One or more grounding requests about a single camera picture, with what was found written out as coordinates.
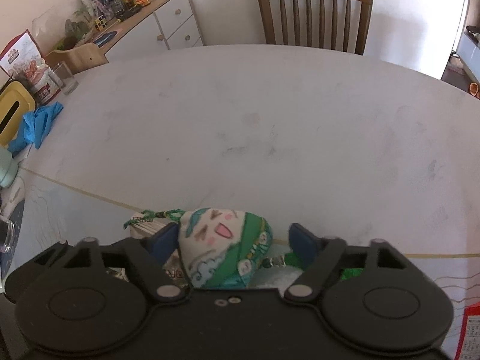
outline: rubik's cube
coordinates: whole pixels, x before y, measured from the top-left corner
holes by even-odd
[[[95,19],[95,28],[98,31],[102,31],[102,29],[104,29],[106,27],[107,27],[107,18],[105,17],[105,15],[102,15],[102,16],[97,17]]]

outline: white table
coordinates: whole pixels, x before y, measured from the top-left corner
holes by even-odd
[[[480,102],[330,50],[172,51],[78,75],[22,167],[133,209],[236,208],[407,254],[480,252]]]

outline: mint green container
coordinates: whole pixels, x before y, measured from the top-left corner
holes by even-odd
[[[0,146],[0,187],[7,188],[13,183],[18,172],[18,162],[11,153]]]

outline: wooden chair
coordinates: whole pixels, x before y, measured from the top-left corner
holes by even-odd
[[[355,45],[355,54],[363,55],[365,43],[367,42],[368,27],[370,25],[371,7],[374,0],[357,0],[361,2],[360,21],[357,32],[357,43]],[[275,44],[275,30],[270,7],[270,0],[258,0],[260,13],[262,14],[263,30],[267,44]],[[319,13],[319,47],[325,46],[325,4],[320,0]],[[332,6],[332,42],[331,49],[335,50],[337,45],[337,27],[338,27],[338,8],[337,0],[333,0]],[[312,13],[311,0],[306,0],[306,21],[307,21],[307,46],[312,45]],[[285,0],[280,0],[280,20],[282,23],[283,44],[289,44],[287,30],[287,14],[285,10]],[[300,46],[300,21],[299,21],[299,2],[293,0],[293,27],[295,34],[295,45]],[[343,32],[343,51],[346,52],[349,45],[350,34],[350,0],[346,0],[345,8],[345,26]]]

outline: cabinet drawer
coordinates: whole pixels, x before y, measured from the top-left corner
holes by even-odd
[[[115,62],[162,54],[168,49],[163,40],[158,40],[159,35],[157,21],[153,15],[149,15],[115,43],[105,57],[109,62]]]
[[[167,40],[170,50],[192,47],[200,38],[194,16],[183,23],[178,30]]]
[[[155,11],[163,34],[168,39],[192,14],[188,0],[170,0]]]
[[[197,43],[195,43],[193,46],[194,46],[194,47],[203,46],[203,42],[202,42],[201,38],[198,38]]]

